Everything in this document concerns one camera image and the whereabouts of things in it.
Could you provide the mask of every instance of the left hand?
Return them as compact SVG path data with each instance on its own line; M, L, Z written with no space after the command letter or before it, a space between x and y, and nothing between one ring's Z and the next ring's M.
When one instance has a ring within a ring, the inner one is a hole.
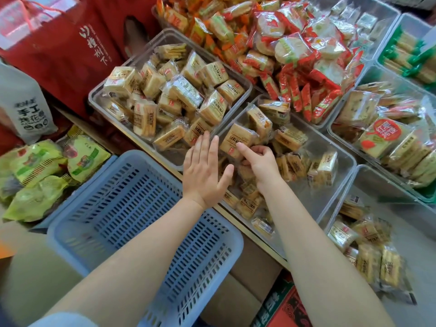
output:
M183 163L183 198L199 204L204 210L220 202L230 185L234 166L227 165L218 182L218 137L209 147L208 131L190 148Z

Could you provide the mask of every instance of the blue plastic basket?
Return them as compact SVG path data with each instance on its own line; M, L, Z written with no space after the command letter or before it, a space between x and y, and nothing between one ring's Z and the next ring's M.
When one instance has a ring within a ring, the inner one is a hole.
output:
M57 211L48 243L86 276L181 198L181 183L139 150L120 156L103 175ZM191 326L243 249L241 233L208 209L183 240L140 326Z

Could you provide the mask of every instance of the right hand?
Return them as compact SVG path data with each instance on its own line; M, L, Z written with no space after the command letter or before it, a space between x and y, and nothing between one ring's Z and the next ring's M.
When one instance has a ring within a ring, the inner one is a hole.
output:
M248 148L240 142L236 144L236 148L247 159L247 163L244 161L243 164L251 165L256 176L257 188L262 194L266 193L271 182L282 178L270 148L265 146Z

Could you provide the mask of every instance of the finger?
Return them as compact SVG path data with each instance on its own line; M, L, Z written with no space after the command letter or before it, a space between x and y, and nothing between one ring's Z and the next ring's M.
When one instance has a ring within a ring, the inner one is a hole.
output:
M196 165L200 162L201 143L203 142L203 136L200 135L193 147L192 162L191 165Z
M236 148L252 164L254 163L256 158L259 158L258 154L256 154L254 151L252 151L250 148L248 148L245 144L241 142L238 142L236 144Z
M219 137L214 136L211 142L211 147L209 148L208 165L212 171L218 172L218 142Z
M234 170L235 167L233 166L233 164L227 165L227 167L224 170L224 173L222 174L220 181L218 182L218 191L223 195L226 189L230 186L230 183L232 182L232 176Z
M253 147L251 147L251 150L254 151L255 153L263 156L268 152L268 150L271 150L271 149L267 146L253 146Z
M183 162L183 171L187 171L192 163L192 153L193 147L189 148L188 152L185 155L185 161Z
M208 156L209 156L209 139L210 134L209 131L205 131L203 134L203 142L201 143L200 150L200 163L208 164Z

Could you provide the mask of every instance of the white bag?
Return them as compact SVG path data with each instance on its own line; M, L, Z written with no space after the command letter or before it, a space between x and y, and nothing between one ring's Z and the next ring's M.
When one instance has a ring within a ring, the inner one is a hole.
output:
M1 61L0 123L27 144L57 131L38 82Z

